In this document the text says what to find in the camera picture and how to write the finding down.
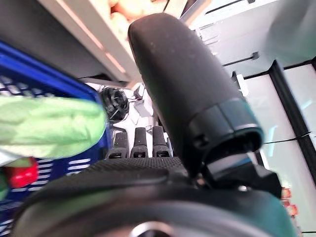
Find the black foam grip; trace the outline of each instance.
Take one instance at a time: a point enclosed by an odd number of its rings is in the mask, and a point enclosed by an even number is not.
[[[263,133],[249,106],[187,26],[153,14],[133,22],[128,37],[159,118],[193,176],[204,161],[229,155],[227,147],[239,153],[261,146]]]
[[[163,127],[162,126],[154,126],[153,127],[153,146],[157,145],[165,145],[166,142],[163,136]]]
[[[130,25],[128,33],[146,88],[181,156],[189,121],[214,104],[241,95],[210,50],[176,18],[143,17]]]
[[[127,148],[127,133],[119,132],[115,135],[114,148]]]
[[[134,146],[147,146],[146,129],[144,127],[135,128]]]

